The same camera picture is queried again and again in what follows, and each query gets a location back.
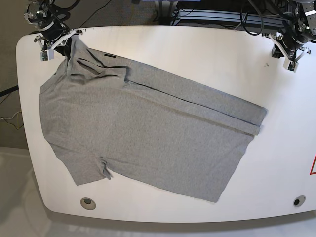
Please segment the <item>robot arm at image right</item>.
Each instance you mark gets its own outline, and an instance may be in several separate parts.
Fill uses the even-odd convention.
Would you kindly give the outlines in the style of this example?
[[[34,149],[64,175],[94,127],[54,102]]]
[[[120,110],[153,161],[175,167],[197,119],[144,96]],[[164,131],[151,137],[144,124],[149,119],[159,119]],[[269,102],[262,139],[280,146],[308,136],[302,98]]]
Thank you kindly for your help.
[[[316,2],[314,0],[268,0],[267,3],[282,19],[282,27],[275,33],[279,46],[272,49],[273,58],[285,55],[293,61],[305,44],[316,42]]]

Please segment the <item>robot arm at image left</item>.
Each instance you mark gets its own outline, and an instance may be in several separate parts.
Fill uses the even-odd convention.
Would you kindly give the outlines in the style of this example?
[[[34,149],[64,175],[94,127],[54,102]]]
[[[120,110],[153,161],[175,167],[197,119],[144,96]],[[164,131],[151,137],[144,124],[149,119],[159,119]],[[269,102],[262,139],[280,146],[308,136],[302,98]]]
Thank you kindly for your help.
[[[76,32],[65,23],[70,16],[69,8],[61,8],[53,0],[29,1],[24,18],[39,31],[34,42],[40,46],[41,61],[54,59],[55,50],[65,47]]]

